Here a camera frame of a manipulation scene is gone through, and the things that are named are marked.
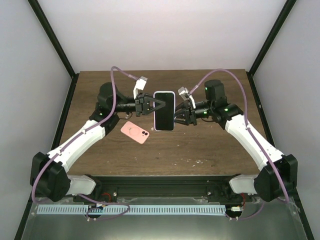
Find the phone from purple case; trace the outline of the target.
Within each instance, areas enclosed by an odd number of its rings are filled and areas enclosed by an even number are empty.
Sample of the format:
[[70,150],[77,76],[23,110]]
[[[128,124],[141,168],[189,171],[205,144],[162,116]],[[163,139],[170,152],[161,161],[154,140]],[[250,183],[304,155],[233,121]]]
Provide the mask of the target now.
[[173,131],[175,126],[176,95],[173,91],[156,91],[153,97],[158,101],[154,102],[154,129],[156,131]]

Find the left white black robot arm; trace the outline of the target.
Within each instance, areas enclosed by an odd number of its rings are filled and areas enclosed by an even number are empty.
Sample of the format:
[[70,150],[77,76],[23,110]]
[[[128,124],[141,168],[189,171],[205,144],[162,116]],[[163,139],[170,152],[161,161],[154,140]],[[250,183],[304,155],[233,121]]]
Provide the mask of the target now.
[[95,110],[82,128],[50,152],[38,152],[33,157],[30,174],[32,201],[36,202],[36,193],[40,193],[53,202],[67,195],[85,195],[89,201],[97,202],[102,196],[97,181],[89,175],[69,175],[72,165],[115,128],[120,120],[118,112],[141,116],[165,106],[165,101],[149,94],[136,92],[133,97],[127,97],[113,82],[104,83],[99,89]]

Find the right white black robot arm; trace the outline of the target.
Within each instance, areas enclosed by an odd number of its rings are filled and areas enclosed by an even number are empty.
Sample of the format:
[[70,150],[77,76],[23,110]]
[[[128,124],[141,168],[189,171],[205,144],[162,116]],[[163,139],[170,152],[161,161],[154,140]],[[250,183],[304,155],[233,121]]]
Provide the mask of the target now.
[[228,103],[220,80],[208,80],[204,88],[206,100],[201,102],[195,102],[187,88],[178,90],[183,102],[175,109],[175,123],[195,126],[198,119],[211,118],[241,144],[259,170],[257,175],[240,174],[231,178],[222,188],[223,198],[232,202],[240,194],[248,194],[270,202],[293,191],[297,187],[297,159],[271,145],[236,104]]

